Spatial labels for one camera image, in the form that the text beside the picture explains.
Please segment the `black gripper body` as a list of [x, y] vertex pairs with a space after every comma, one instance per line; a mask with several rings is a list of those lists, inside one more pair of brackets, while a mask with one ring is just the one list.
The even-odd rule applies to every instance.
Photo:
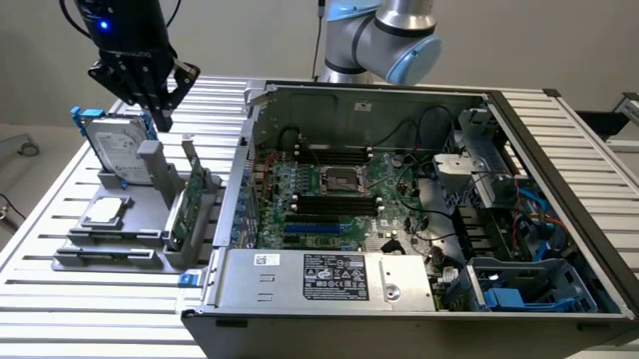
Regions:
[[159, 1], [76, 1], [75, 5], [104, 64], [116, 69], [172, 69], [176, 52]]

